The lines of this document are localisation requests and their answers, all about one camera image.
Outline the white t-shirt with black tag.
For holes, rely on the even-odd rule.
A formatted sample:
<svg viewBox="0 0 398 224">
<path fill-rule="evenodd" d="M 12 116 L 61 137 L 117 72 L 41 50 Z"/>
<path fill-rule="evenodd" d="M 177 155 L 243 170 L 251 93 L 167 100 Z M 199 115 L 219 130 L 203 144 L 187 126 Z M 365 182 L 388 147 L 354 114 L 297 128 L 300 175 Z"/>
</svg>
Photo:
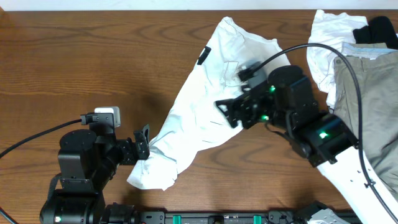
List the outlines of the white t-shirt with black tag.
<svg viewBox="0 0 398 224">
<path fill-rule="evenodd" d="M 241 95 L 237 76 L 243 65 L 264 61 L 281 51 L 277 39 L 249 33 L 224 17 L 180 89 L 158 135 L 149 143 L 150 156 L 139 161 L 127 178 L 138 189 L 173 186 L 198 151 L 220 146 L 242 131 L 232 128 L 215 106 Z"/>
</svg>

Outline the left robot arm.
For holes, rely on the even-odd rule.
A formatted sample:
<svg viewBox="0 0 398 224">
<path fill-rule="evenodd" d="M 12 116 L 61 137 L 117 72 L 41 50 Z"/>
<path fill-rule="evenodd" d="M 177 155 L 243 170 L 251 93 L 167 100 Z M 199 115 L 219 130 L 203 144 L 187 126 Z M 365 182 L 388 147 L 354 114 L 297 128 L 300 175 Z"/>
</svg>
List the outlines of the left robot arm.
<svg viewBox="0 0 398 224">
<path fill-rule="evenodd" d="M 149 126 L 134 132 L 134 138 L 117 139 L 110 124 L 91 124 L 60 140 L 60 173 L 50 183 L 40 222 L 139 223 L 132 205 L 106 205 L 103 189 L 119 166 L 133 166 L 149 157 Z"/>
</svg>

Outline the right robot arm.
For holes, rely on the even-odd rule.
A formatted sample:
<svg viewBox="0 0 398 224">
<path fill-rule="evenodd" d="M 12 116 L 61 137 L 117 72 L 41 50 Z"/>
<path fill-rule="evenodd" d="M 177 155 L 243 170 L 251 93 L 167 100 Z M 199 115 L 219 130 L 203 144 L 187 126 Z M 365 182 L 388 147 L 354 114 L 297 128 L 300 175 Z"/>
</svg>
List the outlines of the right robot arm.
<svg viewBox="0 0 398 224">
<path fill-rule="evenodd" d="M 359 139 L 339 117 L 318 109 L 300 67 L 269 75 L 248 68 L 239 77 L 247 83 L 243 94 L 215 103 L 231 127 L 283 129 L 281 136 L 336 187 L 361 223 L 397 223 L 397 202 L 360 152 Z"/>
</svg>

